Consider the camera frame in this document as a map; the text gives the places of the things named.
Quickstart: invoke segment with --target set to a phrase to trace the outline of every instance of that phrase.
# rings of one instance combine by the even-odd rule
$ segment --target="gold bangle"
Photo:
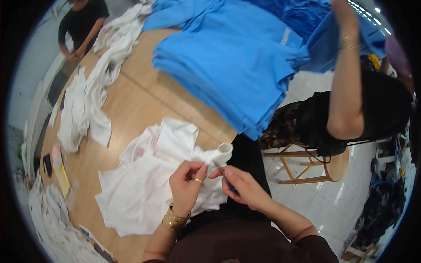
[[[180,217],[173,213],[172,208],[173,204],[168,207],[168,210],[162,219],[162,224],[170,231],[178,231],[186,225],[187,220],[190,218],[192,212],[190,212],[187,217]]]
[[[360,51],[361,45],[356,45],[353,39],[350,36],[346,36],[341,38],[341,42],[339,43],[339,49],[347,49],[347,50],[357,50]]]

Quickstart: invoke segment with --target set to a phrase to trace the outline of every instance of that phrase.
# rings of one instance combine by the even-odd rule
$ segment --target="brown shirt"
[[[148,260],[146,263],[162,263]],[[268,224],[241,219],[204,226],[178,242],[168,263],[338,263],[326,240],[307,236],[291,244]]]

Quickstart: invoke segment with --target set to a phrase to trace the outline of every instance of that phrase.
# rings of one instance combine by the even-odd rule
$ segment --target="hand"
[[[85,45],[81,45],[81,46],[79,47],[79,49],[78,49],[78,50],[76,50],[76,52],[75,52],[76,57],[77,57],[79,60],[83,59],[83,57],[85,56],[85,52],[86,52],[86,47],[85,47]]]
[[[355,10],[346,0],[331,0],[331,3],[341,34],[358,37],[359,23]]]
[[[67,57],[67,59],[68,59],[68,60],[71,60],[71,61],[79,61],[79,59],[77,58],[76,54],[70,54],[70,55]]]
[[[226,179],[235,187],[240,195],[236,195],[229,189],[228,184],[222,180],[222,191],[236,202],[248,207],[252,210],[257,210],[261,213],[272,207],[273,199],[267,192],[259,185],[258,182],[248,172],[242,171],[231,165],[222,168],[224,170]],[[214,179],[221,175],[219,170],[213,172],[209,178]]]
[[[208,167],[202,162],[187,162],[180,164],[170,177],[170,187],[173,193],[173,213],[186,217],[196,204],[201,183],[196,178],[204,180]]]

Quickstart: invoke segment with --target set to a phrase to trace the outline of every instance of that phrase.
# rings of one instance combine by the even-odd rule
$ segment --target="blue scissors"
[[[228,181],[228,179],[226,178],[226,176],[225,176],[225,172],[224,172],[224,170],[222,169],[222,167],[217,163],[217,162],[215,162],[215,160],[213,161],[213,163],[215,164],[215,166],[216,166],[216,168],[218,168],[218,170],[221,172],[221,175],[222,175],[222,177],[224,178],[224,180],[225,180],[225,182],[226,182],[226,184],[228,185],[228,187],[229,187],[229,189],[231,190],[231,191],[233,191],[234,192],[234,194],[236,194],[236,195],[240,195],[239,193],[238,193],[238,191],[235,189],[235,187]]]

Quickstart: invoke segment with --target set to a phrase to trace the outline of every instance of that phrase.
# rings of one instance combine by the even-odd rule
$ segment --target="pile of white shirts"
[[[99,172],[102,193],[95,196],[106,227],[123,237],[152,234],[173,202],[169,177],[184,160],[204,162],[208,175],[231,158],[232,144],[203,151],[195,146],[199,129],[189,122],[163,118],[131,141],[120,156],[118,169]],[[218,210],[226,203],[221,177],[206,178],[192,216]]]
[[[77,152],[89,127],[90,137],[103,147],[108,146],[111,120],[101,111],[107,98],[105,88],[116,81],[121,65],[137,44],[136,39],[142,31],[138,16],[150,12],[150,6],[137,4],[100,30],[94,51],[104,47],[108,50],[98,60],[87,80],[85,69],[81,68],[66,90],[57,136],[67,153]]]
[[[29,192],[29,210],[40,244],[54,262],[107,262],[70,222],[60,190],[53,184],[44,189],[39,171]]]

